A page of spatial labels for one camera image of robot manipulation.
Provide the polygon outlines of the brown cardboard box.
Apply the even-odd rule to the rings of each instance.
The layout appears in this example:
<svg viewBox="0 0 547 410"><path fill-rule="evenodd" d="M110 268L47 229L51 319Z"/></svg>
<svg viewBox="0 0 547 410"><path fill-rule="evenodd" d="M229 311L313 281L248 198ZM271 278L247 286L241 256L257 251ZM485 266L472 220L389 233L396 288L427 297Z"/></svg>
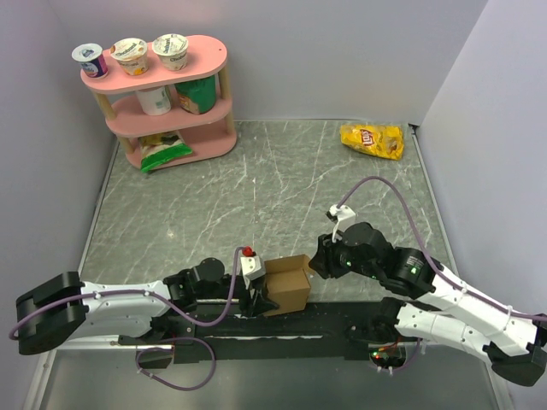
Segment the brown cardboard box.
<svg viewBox="0 0 547 410"><path fill-rule="evenodd" d="M293 255L265 261L268 299L278 307L269 310L264 316L303 311L307 305L311 284L309 257Z"/></svg>

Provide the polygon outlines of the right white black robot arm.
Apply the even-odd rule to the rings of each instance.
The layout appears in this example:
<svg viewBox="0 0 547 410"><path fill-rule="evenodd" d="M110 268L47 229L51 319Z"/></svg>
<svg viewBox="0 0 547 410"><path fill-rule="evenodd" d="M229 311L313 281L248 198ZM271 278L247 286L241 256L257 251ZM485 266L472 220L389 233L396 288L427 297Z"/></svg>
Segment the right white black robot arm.
<svg viewBox="0 0 547 410"><path fill-rule="evenodd" d="M502 304L424 252L393 246L367 222L320 235L309 265L324 279L353 272L406 297L397 312L374 318L374 332L383 340L400 334L452 347L524 387L544 375L545 315L531 317Z"/></svg>

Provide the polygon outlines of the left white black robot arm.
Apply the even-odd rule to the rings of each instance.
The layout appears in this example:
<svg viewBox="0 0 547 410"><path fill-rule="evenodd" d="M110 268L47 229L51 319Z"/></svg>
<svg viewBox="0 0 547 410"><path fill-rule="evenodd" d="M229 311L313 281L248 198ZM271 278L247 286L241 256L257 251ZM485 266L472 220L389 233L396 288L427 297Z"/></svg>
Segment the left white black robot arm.
<svg viewBox="0 0 547 410"><path fill-rule="evenodd" d="M244 262L258 271L226 274L221 261L207 258L147 284L95 284L78 272L61 273L17 298L17 324L9 336L22 355L41 354L82 337L118 335L160 343L168 336L171 317L198 324L190 314L200 301L238 300L245 317L278 309L268 296L264 268L250 259Z"/></svg>

